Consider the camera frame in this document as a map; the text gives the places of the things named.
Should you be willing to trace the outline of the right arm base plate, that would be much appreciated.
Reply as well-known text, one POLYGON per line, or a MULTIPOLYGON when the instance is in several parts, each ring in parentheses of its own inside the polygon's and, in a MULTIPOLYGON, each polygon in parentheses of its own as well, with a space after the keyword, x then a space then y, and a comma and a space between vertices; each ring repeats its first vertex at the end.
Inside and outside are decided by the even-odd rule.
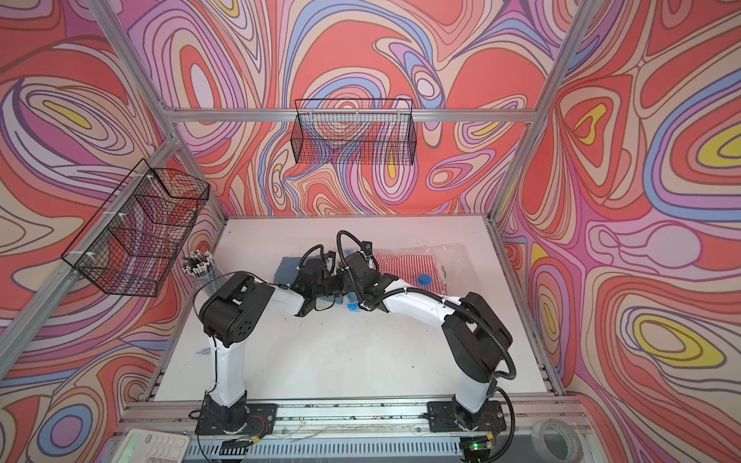
POLYGON ((430 401, 422 417, 432 432, 485 432, 494 435, 508 429, 501 403, 489 400, 479 412, 470 412, 454 400, 430 401))

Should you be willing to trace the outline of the red white striped tank top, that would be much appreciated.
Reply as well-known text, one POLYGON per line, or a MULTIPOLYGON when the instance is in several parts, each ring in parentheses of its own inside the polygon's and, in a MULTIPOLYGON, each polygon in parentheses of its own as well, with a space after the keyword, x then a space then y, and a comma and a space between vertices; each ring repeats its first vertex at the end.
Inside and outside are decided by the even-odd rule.
POLYGON ((409 285, 438 294, 447 293, 447 282, 442 265, 427 254, 376 255, 379 271, 397 276, 409 285))

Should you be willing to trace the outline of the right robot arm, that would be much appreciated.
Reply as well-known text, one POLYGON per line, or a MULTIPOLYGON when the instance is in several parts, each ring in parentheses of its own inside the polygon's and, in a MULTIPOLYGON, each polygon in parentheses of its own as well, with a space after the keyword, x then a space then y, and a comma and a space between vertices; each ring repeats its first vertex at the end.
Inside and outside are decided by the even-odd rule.
POLYGON ((511 333, 482 295, 445 296, 382 274, 375 259, 355 252, 341 258, 338 274, 359 306, 405 316, 439 330, 461 372, 453 406, 479 416, 500 380, 513 380, 517 369, 509 348, 511 333))

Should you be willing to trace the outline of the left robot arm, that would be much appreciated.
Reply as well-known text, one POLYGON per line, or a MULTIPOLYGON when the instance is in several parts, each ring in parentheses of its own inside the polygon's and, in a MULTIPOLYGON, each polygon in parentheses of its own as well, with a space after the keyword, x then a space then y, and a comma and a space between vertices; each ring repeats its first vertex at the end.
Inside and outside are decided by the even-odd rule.
POLYGON ((316 301, 336 293, 332 284, 336 254, 302 258, 289 286, 271 284, 247 271, 237 271, 210 296, 198 312, 205 334, 215 342, 214 386, 206 393, 216 405, 231 411, 246 399, 244 342, 262 315, 276 312, 304 318, 316 301))

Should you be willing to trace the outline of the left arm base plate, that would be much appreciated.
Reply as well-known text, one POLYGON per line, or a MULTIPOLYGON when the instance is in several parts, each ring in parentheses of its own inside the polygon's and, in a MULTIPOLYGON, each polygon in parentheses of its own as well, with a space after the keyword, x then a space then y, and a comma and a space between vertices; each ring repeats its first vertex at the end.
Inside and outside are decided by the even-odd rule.
POLYGON ((278 405, 274 403, 237 403, 224 407, 216 403, 204 405, 196 424, 198 436, 272 434, 278 405))

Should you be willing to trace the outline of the clear vacuum bag blue zip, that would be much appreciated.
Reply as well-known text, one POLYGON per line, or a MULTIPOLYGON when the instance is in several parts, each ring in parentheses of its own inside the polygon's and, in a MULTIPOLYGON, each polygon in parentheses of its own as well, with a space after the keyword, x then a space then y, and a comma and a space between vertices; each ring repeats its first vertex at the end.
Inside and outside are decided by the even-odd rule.
POLYGON ((460 308, 460 299, 447 293, 439 260, 428 253, 374 254, 370 242, 341 256, 337 271, 343 292, 355 296, 367 312, 403 314, 439 325, 460 308))

